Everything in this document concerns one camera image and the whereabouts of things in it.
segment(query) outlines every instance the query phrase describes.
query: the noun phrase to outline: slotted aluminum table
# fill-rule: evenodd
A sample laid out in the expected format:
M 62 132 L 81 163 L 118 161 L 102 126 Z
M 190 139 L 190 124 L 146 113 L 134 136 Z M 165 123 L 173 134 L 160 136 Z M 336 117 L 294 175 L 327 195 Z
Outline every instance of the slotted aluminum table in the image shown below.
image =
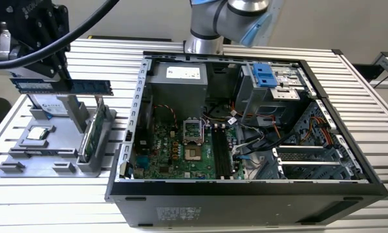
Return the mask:
M 276 232 L 388 233 L 388 198 L 325 227 L 293 228 L 129 228 L 114 204 L 105 203 L 113 151 L 124 139 L 141 53 L 182 52 L 181 43 L 81 39 L 66 54 L 74 79 L 110 80 L 117 111 L 98 178 L 0 178 L 0 232 Z M 345 125 L 388 189 L 388 106 L 344 56 L 331 50 L 225 46 L 226 55 L 305 59 Z M 92 97 L 80 97 L 96 106 Z M 0 163 L 30 120 L 21 96 L 0 125 Z

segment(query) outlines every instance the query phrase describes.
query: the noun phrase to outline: white label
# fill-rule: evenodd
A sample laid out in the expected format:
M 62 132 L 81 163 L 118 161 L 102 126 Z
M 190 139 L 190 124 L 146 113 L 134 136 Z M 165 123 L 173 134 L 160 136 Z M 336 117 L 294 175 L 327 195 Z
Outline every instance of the white label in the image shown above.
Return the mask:
M 201 213 L 201 207 L 157 207 L 157 218 L 165 220 L 197 220 Z
M 234 117 L 232 117 L 226 122 L 232 125 L 232 124 L 234 124 L 236 121 L 237 121 L 237 119 Z
M 200 79 L 200 68 L 197 67 L 168 67 L 166 78 L 169 79 Z
M 232 110 L 230 115 L 234 117 L 237 115 L 237 112 L 234 110 Z
M 22 89 L 52 89 L 49 83 L 18 83 L 18 87 Z
M 66 110 L 62 102 L 56 95 L 34 95 L 34 99 L 42 110 L 56 116 L 66 116 Z

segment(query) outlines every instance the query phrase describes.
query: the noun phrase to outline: expansion slot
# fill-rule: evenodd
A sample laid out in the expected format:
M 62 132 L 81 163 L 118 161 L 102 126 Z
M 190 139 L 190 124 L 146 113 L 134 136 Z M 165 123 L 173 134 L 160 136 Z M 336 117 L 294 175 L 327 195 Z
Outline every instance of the expansion slot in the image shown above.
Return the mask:
M 214 167 L 216 167 L 216 178 L 229 179 L 232 175 L 230 171 L 230 159 L 228 153 L 226 138 L 222 128 L 212 129 L 212 141 L 213 141 L 213 154 L 214 154 Z

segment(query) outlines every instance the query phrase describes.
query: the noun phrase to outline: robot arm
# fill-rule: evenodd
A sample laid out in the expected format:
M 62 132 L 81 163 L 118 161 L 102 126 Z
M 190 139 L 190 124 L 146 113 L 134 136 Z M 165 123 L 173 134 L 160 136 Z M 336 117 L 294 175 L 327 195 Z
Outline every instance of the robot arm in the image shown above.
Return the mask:
M 0 61 L 24 57 L 52 44 L 69 32 L 68 10 L 50 0 L 0 0 Z M 58 82 L 69 79 L 65 51 L 8 69 L 24 77 Z
M 69 88 L 65 51 L 113 8 L 106 0 L 89 19 L 69 32 L 68 11 L 50 0 L 0 0 L 0 69 Z M 192 28 L 184 50 L 221 54 L 222 36 L 256 44 L 270 22 L 269 0 L 192 0 Z
M 269 0 L 192 0 L 186 53 L 222 54 L 222 37 L 250 47 L 272 21 Z
M 24 90 L 20 80 L 12 79 L 21 93 L 112 95 L 108 83 L 70 79 L 65 52 L 117 2 L 106 0 L 69 32 L 65 6 L 52 0 L 0 0 L 0 69 L 10 71 L 14 78 L 24 77 Z

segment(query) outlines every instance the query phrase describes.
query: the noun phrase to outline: motherboard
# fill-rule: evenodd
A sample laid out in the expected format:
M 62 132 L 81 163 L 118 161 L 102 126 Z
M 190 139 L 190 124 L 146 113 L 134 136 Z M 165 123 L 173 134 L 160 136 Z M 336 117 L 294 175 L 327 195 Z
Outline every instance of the motherboard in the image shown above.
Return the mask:
M 153 126 L 152 149 L 148 155 L 136 157 L 136 179 L 216 179 L 220 167 L 228 169 L 226 179 L 244 179 L 241 164 L 233 170 L 229 158 L 229 150 L 237 143 L 234 128 L 221 130 L 225 137 L 221 144 L 220 140 L 213 142 L 213 127 L 197 122 L 189 119 L 177 128 L 165 123 Z M 224 147 L 218 155 L 216 143 Z

